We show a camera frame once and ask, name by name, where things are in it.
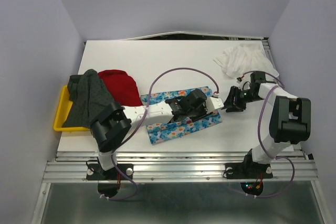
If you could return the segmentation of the blue floral skirt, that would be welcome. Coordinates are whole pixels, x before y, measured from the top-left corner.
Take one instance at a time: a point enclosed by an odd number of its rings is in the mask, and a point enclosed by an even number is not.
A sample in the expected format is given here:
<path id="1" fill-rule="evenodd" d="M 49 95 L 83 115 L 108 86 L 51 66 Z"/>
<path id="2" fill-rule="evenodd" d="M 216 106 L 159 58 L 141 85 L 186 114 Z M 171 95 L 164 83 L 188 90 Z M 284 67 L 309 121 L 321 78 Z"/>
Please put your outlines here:
<path id="1" fill-rule="evenodd" d="M 165 101 L 170 98 L 186 96 L 192 92 L 192 89 L 159 92 L 151 95 L 150 105 Z M 146 127 L 150 143 L 152 145 L 163 143 L 178 137 L 182 137 L 197 131 L 204 130 L 214 125 L 222 123 L 222 118 L 218 111 L 202 119 L 192 122 L 185 119 L 182 122 L 173 123 L 155 123 Z"/>

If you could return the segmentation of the white pleated skirt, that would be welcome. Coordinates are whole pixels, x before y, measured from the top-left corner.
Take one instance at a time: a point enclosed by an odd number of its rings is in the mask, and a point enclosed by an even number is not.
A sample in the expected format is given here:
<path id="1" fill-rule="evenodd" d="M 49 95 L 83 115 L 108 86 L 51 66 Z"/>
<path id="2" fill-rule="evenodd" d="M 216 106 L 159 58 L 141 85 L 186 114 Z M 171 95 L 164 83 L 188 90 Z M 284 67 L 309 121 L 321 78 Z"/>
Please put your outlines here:
<path id="1" fill-rule="evenodd" d="M 229 78 L 236 79 L 249 71 L 264 71 L 278 78 L 279 73 L 266 57 L 261 45 L 242 43 L 225 49 L 214 62 Z"/>

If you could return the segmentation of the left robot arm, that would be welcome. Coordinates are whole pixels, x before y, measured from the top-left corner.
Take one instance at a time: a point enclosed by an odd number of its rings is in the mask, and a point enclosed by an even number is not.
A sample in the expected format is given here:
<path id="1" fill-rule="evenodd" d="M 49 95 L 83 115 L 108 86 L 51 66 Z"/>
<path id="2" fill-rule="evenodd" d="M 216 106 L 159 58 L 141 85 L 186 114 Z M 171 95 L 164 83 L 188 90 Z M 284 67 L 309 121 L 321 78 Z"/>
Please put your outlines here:
<path id="1" fill-rule="evenodd" d="M 90 123 L 90 132 L 98 146 L 99 173 L 106 179 L 117 172 L 115 151 L 131 129 L 146 125 L 154 132 L 172 130 L 213 115 L 224 104 L 217 94 L 208 97 L 201 89 L 186 96 L 155 104 L 122 106 L 113 101 Z"/>

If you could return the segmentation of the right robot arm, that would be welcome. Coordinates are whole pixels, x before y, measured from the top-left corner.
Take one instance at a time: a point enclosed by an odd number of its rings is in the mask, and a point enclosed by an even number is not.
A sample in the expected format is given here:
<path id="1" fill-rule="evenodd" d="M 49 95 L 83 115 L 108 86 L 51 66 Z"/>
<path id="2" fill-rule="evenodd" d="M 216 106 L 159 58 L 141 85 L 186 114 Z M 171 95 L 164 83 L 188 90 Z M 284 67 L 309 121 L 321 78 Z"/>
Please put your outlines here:
<path id="1" fill-rule="evenodd" d="M 225 112 L 243 112 L 248 103 L 262 101 L 258 118 L 259 144 L 250 149 L 241 163 L 226 163 L 226 178 L 271 177 L 271 161 L 279 158 L 285 148 L 306 141 L 311 132 L 311 101 L 284 90 L 280 80 L 263 71 L 249 71 L 248 88 L 243 77 L 239 86 L 230 88 L 224 102 Z"/>

